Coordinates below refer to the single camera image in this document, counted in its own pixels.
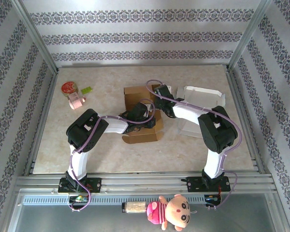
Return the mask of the pink plush doll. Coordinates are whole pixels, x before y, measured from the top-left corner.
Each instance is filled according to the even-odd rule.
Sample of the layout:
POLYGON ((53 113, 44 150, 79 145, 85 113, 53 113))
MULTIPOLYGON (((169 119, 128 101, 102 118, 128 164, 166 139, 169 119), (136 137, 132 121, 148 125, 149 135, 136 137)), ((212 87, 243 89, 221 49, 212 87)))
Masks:
POLYGON ((169 201, 159 196, 157 201, 150 202, 146 207, 147 220, 152 224, 160 225, 165 231, 168 224, 172 224, 180 232, 191 221, 190 205, 186 197, 181 194, 174 195, 169 201))

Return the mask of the pink plastic toy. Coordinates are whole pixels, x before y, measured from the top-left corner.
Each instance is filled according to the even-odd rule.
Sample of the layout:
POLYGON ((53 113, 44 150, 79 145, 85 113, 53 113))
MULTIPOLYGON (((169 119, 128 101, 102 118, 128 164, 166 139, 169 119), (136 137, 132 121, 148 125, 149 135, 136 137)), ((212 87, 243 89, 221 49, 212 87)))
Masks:
POLYGON ((76 92, 69 94, 67 98, 68 98, 69 105, 73 110, 81 107, 86 101, 85 97, 79 96, 78 93, 76 92))

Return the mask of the brown cardboard box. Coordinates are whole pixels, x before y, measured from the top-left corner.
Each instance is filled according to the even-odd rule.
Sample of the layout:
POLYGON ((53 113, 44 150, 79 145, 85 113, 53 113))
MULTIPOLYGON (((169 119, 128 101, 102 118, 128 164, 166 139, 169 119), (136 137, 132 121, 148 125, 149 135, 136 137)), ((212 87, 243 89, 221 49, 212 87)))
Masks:
MULTIPOLYGON (((133 107, 140 102, 148 107, 149 114, 152 116, 153 110, 150 108, 150 103, 155 100, 155 95, 150 93, 145 86, 125 87, 124 98, 126 111, 132 110, 133 107)), ((123 141, 128 144, 137 144, 145 142, 157 142, 160 140, 164 133, 162 131, 163 121, 159 109, 155 110, 154 117, 156 119, 155 127, 152 129, 142 128, 138 132, 125 132, 125 135, 122 136, 123 141)))

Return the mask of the red round tin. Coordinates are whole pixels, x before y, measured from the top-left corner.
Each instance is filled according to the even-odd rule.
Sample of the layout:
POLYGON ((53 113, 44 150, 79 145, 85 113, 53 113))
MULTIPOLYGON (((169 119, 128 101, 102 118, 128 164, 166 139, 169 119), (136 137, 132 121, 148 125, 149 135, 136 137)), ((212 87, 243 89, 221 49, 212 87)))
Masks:
POLYGON ((78 93, 78 86, 74 81, 68 81, 68 82, 63 83, 60 90, 61 90, 62 94, 65 97, 67 97, 70 94, 73 94, 75 92, 78 93))

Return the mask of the teal and white paper box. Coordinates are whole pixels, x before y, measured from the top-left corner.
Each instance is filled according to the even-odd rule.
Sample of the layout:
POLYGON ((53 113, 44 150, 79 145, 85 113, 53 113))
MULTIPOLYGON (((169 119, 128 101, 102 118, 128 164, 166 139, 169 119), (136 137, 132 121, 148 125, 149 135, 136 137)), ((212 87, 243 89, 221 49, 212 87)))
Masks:
MULTIPOLYGON (((225 94, 218 90, 193 86, 178 87, 176 97, 182 98, 193 105, 208 109, 215 108, 216 106, 225 107, 225 94)), ((180 135, 202 138, 200 126, 185 119, 179 119, 178 133, 180 135)))

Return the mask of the aluminium side rail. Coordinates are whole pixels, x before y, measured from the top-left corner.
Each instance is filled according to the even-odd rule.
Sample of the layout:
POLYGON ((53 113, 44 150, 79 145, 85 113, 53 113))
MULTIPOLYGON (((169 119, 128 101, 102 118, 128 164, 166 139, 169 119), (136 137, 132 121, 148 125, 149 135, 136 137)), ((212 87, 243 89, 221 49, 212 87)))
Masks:
POLYGON ((227 68, 226 68, 226 77, 229 83, 230 91, 232 93, 232 97, 234 100, 237 113, 239 116, 243 135, 245 137, 246 145, 249 150, 251 160, 253 162, 253 165, 256 166, 255 170, 260 174, 268 174, 268 170, 264 167, 259 150, 257 148, 256 141, 252 134, 250 123, 249 123, 249 118, 248 118, 249 115, 245 111, 245 106, 243 104, 240 91, 238 90, 235 77, 230 71, 228 71, 227 68))
POLYGON ((50 104, 52 101, 54 89, 55 89, 57 78, 58 78, 58 73, 59 73, 59 70, 57 70, 57 72, 53 75, 53 77, 51 78, 49 82, 49 86, 48 86, 47 93, 43 102, 43 107, 40 113, 37 128, 36 128, 32 143, 31 143, 31 147, 29 149, 29 154, 26 159, 25 168, 22 172, 22 176, 30 175, 32 165, 34 165, 36 157, 38 155, 39 147, 41 144, 41 140, 42 140, 42 136, 43 136, 46 120, 47 120, 47 115, 49 112, 50 104))

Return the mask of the grey metal panel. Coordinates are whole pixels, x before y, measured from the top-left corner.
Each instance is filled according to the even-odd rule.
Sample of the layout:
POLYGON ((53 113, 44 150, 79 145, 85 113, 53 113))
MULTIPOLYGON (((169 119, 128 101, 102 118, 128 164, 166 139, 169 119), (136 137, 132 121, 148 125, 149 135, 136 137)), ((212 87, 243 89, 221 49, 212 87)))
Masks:
MULTIPOLYGON (((123 213, 121 205, 73 212, 68 205, 23 205, 27 195, 52 194, 21 192, 4 232, 176 232, 173 225, 163 231, 145 213, 123 213)), ((182 232, 290 232, 276 194, 233 194, 216 210, 189 204, 191 221, 182 232)))

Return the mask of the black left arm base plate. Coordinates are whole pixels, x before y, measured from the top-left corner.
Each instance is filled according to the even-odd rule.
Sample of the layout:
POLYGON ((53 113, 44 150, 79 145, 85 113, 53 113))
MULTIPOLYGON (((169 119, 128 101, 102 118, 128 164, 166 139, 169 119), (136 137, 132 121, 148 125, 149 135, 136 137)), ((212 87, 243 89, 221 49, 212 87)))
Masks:
POLYGON ((101 178, 83 178, 82 180, 76 182, 67 178, 61 178, 58 186, 58 193, 100 193, 102 180, 101 178))

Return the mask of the small circuit board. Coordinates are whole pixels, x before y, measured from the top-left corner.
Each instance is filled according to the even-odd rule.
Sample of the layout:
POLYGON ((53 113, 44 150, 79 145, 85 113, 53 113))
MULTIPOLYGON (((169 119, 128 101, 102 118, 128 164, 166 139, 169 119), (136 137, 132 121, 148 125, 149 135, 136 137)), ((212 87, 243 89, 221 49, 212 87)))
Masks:
POLYGON ((221 196, 219 194, 205 195, 204 199, 205 199, 206 205, 210 207, 218 206, 221 203, 221 196))
POLYGON ((78 195, 78 196, 71 196, 69 198, 69 203, 87 203, 89 200, 88 196, 78 195))

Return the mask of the aluminium frame post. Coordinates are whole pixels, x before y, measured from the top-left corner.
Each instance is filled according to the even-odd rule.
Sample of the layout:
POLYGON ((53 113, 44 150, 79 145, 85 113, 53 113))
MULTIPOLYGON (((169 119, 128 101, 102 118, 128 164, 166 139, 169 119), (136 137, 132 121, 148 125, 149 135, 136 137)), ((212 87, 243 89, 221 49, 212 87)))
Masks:
POLYGON ((242 38, 240 39, 239 44, 237 45, 228 65, 228 71, 232 71, 237 64, 240 56, 242 55, 243 51, 245 50, 246 45, 250 41, 250 38, 252 37, 254 31, 258 27, 258 24, 260 23, 261 19, 263 18, 267 8, 269 7, 272 0, 261 0, 258 7, 256 8, 246 30, 244 31, 244 34, 242 38))
POLYGON ((47 49, 45 42, 40 35, 37 27, 35 26, 29 12, 25 8, 24 3, 22 0, 10 0, 11 4, 15 8, 17 14, 19 15, 20 19, 22 20, 23 24, 25 25, 27 31, 29 32, 33 42, 37 45, 40 53, 42 54, 44 60, 48 64, 48 66, 52 69, 54 73, 58 72, 58 67, 56 66, 49 50, 47 49))

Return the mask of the aluminium front rail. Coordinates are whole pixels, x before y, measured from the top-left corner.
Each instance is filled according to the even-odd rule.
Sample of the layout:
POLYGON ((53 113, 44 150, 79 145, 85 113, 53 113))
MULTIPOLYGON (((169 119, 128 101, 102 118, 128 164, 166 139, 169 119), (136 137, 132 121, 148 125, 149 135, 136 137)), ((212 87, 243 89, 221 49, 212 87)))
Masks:
MULTIPOLYGON (((91 173, 88 177, 101 178, 101 195, 167 195, 187 194, 187 185, 182 179, 200 176, 200 172, 139 172, 139 173, 91 173)), ((226 174, 232 185, 237 179, 233 194, 277 193, 271 174, 257 171, 238 171, 226 174)), ((43 191, 48 194, 58 191, 61 174, 32 174, 18 177, 15 188, 25 191, 43 191)))

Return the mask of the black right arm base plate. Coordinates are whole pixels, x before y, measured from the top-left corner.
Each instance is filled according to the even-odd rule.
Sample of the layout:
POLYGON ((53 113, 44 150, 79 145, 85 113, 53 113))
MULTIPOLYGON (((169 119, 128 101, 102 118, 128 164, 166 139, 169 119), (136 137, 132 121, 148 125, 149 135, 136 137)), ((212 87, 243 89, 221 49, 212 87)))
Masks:
POLYGON ((214 180, 207 180, 200 176, 187 177, 188 192, 229 192, 231 190, 229 178, 223 176, 222 178, 215 178, 214 180))

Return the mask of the beige taped block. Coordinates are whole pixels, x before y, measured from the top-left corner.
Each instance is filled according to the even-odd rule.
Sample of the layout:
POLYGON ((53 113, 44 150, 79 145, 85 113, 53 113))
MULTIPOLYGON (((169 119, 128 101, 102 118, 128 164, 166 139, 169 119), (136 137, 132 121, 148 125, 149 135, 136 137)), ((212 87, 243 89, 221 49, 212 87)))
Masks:
POLYGON ((146 202, 145 201, 125 202, 122 203, 121 209, 123 213, 144 213, 146 212, 146 202))

